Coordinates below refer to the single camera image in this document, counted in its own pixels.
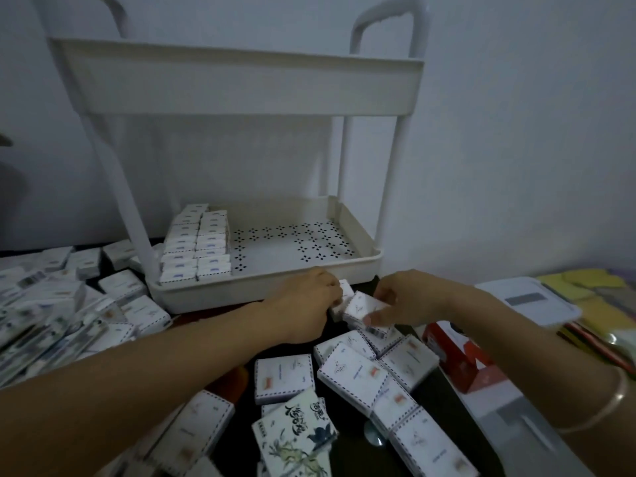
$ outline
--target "white wall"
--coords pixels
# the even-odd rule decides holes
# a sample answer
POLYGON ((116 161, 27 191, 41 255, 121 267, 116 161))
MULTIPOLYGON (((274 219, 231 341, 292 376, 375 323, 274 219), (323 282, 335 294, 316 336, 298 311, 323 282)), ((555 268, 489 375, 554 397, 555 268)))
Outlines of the white wall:
MULTIPOLYGON (((116 37, 96 0, 62 0, 72 9, 42 1, 56 33, 116 37)), ((139 38, 327 53, 346 51, 356 15, 377 1, 122 0, 139 38)), ((636 0, 428 2, 427 66, 385 272, 418 266, 477 281, 636 264, 636 0)), ((362 51, 404 55, 409 29, 406 18, 374 26, 362 51)), ((123 237, 28 0, 0 0, 0 60, 0 131, 16 142, 0 149, 0 248, 123 237)), ((338 119, 160 126, 179 156, 185 201, 335 191, 338 119)), ((391 120, 355 124, 345 200, 371 231, 392 129, 391 120)), ((128 137, 123 162, 147 229, 159 235, 169 215, 142 171, 146 149, 144 137, 128 137)))

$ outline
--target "person's left hand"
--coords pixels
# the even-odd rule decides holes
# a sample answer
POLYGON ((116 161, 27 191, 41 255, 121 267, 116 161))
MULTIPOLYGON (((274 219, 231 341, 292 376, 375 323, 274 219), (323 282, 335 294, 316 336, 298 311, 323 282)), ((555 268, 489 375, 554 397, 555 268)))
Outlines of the person's left hand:
POLYGON ((265 305, 283 343, 311 342, 322 335, 327 309, 342 298, 338 279, 322 268, 292 276, 265 305))

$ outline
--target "white rolling cart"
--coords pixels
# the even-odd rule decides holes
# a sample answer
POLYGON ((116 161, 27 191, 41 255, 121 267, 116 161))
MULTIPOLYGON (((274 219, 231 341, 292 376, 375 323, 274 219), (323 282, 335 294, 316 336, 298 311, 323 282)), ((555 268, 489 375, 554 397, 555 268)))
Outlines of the white rolling cart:
MULTIPOLYGON (((155 301, 172 313, 254 301, 290 274, 314 265, 352 284, 371 280, 380 269, 387 208, 398 190, 396 169, 424 70, 429 17, 423 0, 387 0, 365 11, 354 23, 346 56, 132 41, 126 39, 130 24, 123 7, 115 0, 104 1, 121 41, 49 37, 48 42, 155 301), (408 58, 358 55, 367 27, 405 14, 413 16, 408 58), (159 260, 116 154, 115 137, 108 132, 112 125, 106 122, 111 116, 117 116, 115 123, 125 123, 122 116, 145 117, 154 130, 154 117, 223 114, 344 116, 338 195, 219 207, 228 210, 232 231, 232 276, 163 288, 159 260), (341 200, 353 116, 397 116, 375 238, 341 200)), ((159 149, 155 155, 177 214, 181 202, 169 165, 159 149)))

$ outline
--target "cart handle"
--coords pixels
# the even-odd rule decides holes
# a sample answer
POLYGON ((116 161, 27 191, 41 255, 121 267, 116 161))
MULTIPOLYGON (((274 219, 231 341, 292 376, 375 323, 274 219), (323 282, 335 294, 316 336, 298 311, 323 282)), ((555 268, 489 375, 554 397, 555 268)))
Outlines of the cart handle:
POLYGON ((131 19, 128 18, 126 9, 118 0, 100 0, 111 11, 115 25, 117 25, 117 31, 120 32, 121 38, 131 38, 131 19))
POLYGON ((413 33, 408 50, 410 58, 423 58, 429 33, 429 11, 424 0, 386 0, 360 15, 351 31, 351 53, 360 53, 362 34, 373 23, 407 13, 413 15, 413 33))

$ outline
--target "silver bangle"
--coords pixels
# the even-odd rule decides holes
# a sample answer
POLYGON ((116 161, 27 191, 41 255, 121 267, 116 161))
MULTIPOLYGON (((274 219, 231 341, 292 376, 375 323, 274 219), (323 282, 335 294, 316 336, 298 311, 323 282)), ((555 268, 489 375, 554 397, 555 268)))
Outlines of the silver bangle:
POLYGON ((594 425, 598 424, 601 420, 603 420, 610 413, 616 410, 616 408, 621 404, 621 401, 623 401, 623 399, 625 398, 625 395, 627 395, 627 390, 629 389, 629 381, 624 369, 617 366, 615 366, 614 368, 616 368, 620 380, 618 382, 618 386, 616 387, 616 392, 614 392, 614 395, 612 395, 612 397, 608 401, 608 404, 605 405, 600 410, 600 412, 590 417, 590 419, 585 421, 584 423, 564 429, 557 428, 555 429, 557 432, 559 432, 561 435, 566 435, 574 432, 580 432, 582 430, 591 429, 594 425))

